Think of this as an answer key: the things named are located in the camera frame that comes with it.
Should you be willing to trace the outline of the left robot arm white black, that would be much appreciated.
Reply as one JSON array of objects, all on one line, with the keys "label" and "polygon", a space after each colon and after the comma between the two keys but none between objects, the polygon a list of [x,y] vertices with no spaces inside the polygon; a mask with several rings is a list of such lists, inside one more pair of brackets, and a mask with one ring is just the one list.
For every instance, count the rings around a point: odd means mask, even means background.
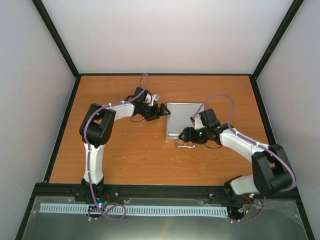
[{"label": "left robot arm white black", "polygon": [[119,103],[90,105],[79,129],[85,147],[85,172],[81,185],[92,201],[104,195],[103,155],[110,140],[115,121],[140,115],[147,122],[169,116],[171,111],[164,103],[158,104],[159,96],[137,87],[133,95]]}]

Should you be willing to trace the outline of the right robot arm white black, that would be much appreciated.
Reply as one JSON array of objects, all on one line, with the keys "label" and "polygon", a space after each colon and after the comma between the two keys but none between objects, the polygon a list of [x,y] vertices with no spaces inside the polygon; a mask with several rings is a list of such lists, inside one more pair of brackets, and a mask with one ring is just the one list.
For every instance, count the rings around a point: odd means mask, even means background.
[{"label": "right robot arm white black", "polygon": [[278,192],[290,191],[296,186],[296,177],[286,152],[279,144],[257,142],[226,123],[211,128],[186,127],[178,139],[195,145],[214,141],[219,146],[235,151],[251,163],[251,175],[236,176],[225,182],[226,195],[230,199],[244,194],[270,197]]}]

